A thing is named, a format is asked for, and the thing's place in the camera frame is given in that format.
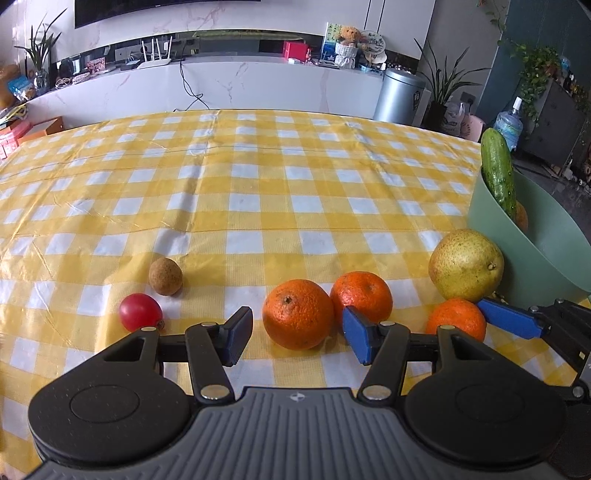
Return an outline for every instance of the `trash can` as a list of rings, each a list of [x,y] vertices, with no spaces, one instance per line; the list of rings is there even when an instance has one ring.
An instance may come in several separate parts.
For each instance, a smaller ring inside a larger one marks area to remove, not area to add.
[[[412,125],[425,80],[403,70],[388,69],[375,107],[374,120]]]

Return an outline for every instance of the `tomato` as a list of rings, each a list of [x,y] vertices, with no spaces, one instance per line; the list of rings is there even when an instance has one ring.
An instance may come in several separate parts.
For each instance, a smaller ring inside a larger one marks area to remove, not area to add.
[[[142,327],[160,327],[162,309],[158,302],[145,293],[132,293],[119,305],[119,318],[130,332]]]

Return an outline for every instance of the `green cucumber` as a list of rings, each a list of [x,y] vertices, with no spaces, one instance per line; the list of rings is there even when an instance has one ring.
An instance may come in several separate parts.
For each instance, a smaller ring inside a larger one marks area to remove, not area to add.
[[[496,202],[515,222],[517,198],[511,152],[505,138],[494,128],[489,128],[482,134],[480,155],[484,183]]]

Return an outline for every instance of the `red box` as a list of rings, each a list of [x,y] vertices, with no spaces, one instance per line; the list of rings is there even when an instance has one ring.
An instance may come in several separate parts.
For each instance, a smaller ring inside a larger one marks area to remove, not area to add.
[[[285,41],[283,42],[283,58],[297,59],[304,63],[308,53],[308,45],[302,42]]]

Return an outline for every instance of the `tangerine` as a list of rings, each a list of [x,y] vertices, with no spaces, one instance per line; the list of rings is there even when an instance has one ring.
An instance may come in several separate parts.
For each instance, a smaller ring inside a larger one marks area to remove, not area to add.
[[[357,308],[370,322],[388,320],[394,302],[388,284],[371,272],[349,272],[341,275],[330,291],[335,316],[343,325],[343,309]]]
[[[464,299],[449,299],[438,305],[429,315],[425,333],[434,335],[440,325],[453,325],[481,342],[486,335],[484,315],[476,305]]]
[[[328,336],[334,322],[330,297],[310,280],[282,283],[269,293],[262,307],[267,334],[289,350],[315,347]]]

